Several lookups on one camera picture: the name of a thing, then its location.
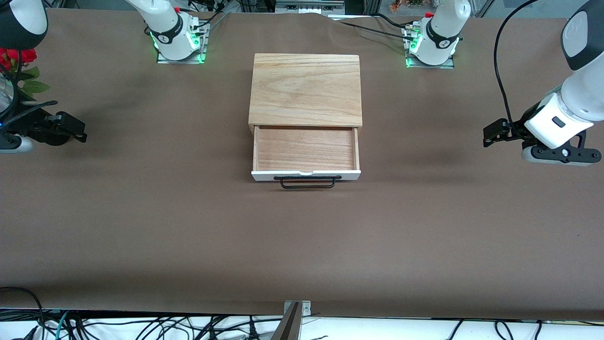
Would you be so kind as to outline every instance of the wooden box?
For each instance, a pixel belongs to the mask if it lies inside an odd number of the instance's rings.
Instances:
[[[362,127],[359,56],[254,57],[249,127],[252,176],[356,180]]]

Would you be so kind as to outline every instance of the brown tabletop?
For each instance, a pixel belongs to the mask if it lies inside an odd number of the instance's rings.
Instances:
[[[275,314],[307,299],[322,315],[604,319],[604,165],[482,147],[504,116],[500,20],[468,21],[455,70],[423,70],[396,38],[319,15],[230,15],[198,66],[157,65],[135,11],[48,16],[38,99],[89,138],[0,157],[1,285],[62,308]],[[516,118],[570,75],[564,22],[510,22],[500,69]],[[254,53],[360,55],[358,181],[252,179]],[[601,125],[588,146],[604,148]]]

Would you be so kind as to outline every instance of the white floor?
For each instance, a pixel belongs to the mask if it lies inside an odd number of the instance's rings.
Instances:
[[[257,320],[263,318],[275,318],[275,316],[257,317]],[[92,322],[110,322],[119,323],[133,320],[153,320],[149,319],[98,319],[90,320]],[[203,327],[210,318],[191,318],[195,327]],[[217,325],[217,328],[224,328],[230,325],[249,321],[247,316],[233,316]],[[262,322],[256,324],[259,334],[274,331],[278,322]],[[425,320],[425,319],[370,319],[370,318],[322,318],[307,317],[303,319],[301,330],[301,340],[314,340],[327,336],[326,340],[446,340],[457,321]],[[33,321],[13,321],[0,322],[0,340],[12,340],[24,337],[34,326]],[[93,325],[89,329],[101,340],[134,340],[139,332],[147,324],[130,325]],[[465,321],[458,329],[454,340],[498,340],[495,333],[494,323],[490,321]],[[507,325],[512,331],[515,340],[533,340],[537,324],[508,322]],[[241,327],[242,330],[248,330],[247,327]],[[159,336],[158,328],[147,340],[155,340]],[[165,335],[165,340],[187,340],[193,339],[191,333],[178,330],[170,330]],[[243,332],[226,332],[220,335],[219,339],[241,339],[245,334]],[[53,340],[54,337],[47,332],[47,340]],[[562,324],[544,324],[539,335],[539,340],[601,340],[604,339],[604,327],[591,325],[562,325]],[[40,330],[36,332],[34,340],[40,340]]]

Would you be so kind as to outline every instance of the drawer handle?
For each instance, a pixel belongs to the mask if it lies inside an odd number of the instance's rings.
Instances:
[[[281,188],[283,189],[329,189],[333,188],[336,185],[336,180],[342,179],[342,176],[313,176],[309,178],[304,178],[300,176],[285,176],[285,177],[275,177],[275,180],[278,180],[281,184]],[[295,181],[295,182],[314,182],[314,181],[325,181],[331,180],[331,183],[326,183],[324,185],[285,185],[285,181]]]

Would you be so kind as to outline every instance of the blue cable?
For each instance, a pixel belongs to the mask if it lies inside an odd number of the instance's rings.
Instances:
[[[67,312],[65,312],[63,314],[63,316],[61,316],[61,320],[59,320],[59,325],[57,326],[57,333],[54,335],[54,340],[59,340],[60,339],[61,326],[63,326],[63,322],[65,322],[65,318],[67,317],[67,313],[69,313],[69,310]]]

